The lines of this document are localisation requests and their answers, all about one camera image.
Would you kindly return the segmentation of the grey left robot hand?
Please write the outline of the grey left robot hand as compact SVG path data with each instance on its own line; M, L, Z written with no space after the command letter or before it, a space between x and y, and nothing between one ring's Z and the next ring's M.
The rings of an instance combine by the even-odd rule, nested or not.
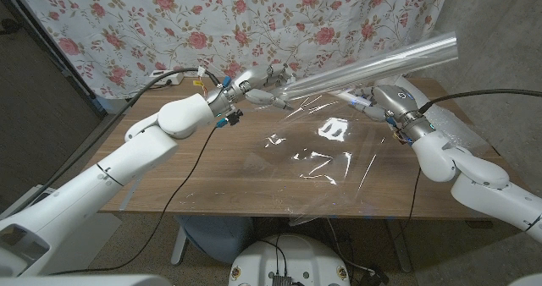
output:
M258 106L291 110L285 100L279 99L278 88L295 80L296 75L287 64L257 66L234 80L225 79L217 91L208 95L207 104L215 116L230 113L234 104L243 100Z

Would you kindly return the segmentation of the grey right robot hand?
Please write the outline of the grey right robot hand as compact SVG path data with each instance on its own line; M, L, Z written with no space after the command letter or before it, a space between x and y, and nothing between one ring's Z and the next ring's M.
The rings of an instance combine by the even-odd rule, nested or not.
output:
M413 95L397 85L362 89L362 97L351 104L377 122L386 122L402 144L434 146L443 140L428 119L419 112Z

